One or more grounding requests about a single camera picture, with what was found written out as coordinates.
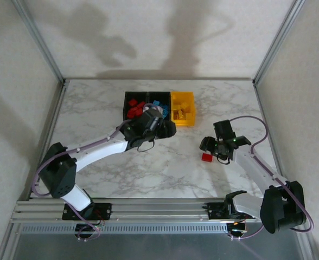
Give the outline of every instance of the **red block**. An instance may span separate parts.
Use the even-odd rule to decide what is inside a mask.
[[[138,105],[137,105],[137,108],[143,108],[145,106],[145,101],[143,102],[140,102]]]
[[[135,99],[131,99],[130,101],[128,101],[128,104],[131,106],[131,107],[134,107],[138,104],[138,101],[136,101]]]
[[[135,116],[136,116],[136,112],[135,112],[135,111],[129,110],[129,111],[127,112],[127,117],[128,117],[129,119],[133,119]]]
[[[203,153],[202,154],[202,161],[208,161],[209,163],[211,163],[213,161],[213,156],[211,154],[208,154],[208,153]]]
[[[143,114],[143,109],[142,108],[139,108],[137,111],[136,111],[136,116],[141,116]]]

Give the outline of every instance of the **white marble table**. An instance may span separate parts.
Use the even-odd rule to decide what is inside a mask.
[[[122,122],[125,91],[192,91],[197,110],[194,127],[177,127],[174,137],[158,140],[148,152],[130,150],[89,165],[76,183],[91,197],[205,198],[260,190],[235,163],[201,161],[203,137],[215,136],[213,123],[240,115],[261,116],[251,81],[72,80],[64,97],[51,143],[77,144],[103,136]],[[251,142],[262,138],[261,123],[232,123]],[[269,143],[257,151],[275,168]]]

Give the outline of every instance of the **white wall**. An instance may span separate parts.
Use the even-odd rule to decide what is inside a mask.
[[[292,0],[26,1],[64,77],[253,77]]]
[[[11,1],[0,0],[0,244],[39,140],[57,81]]]
[[[306,1],[259,92],[284,173],[303,185],[319,249],[319,1]]]

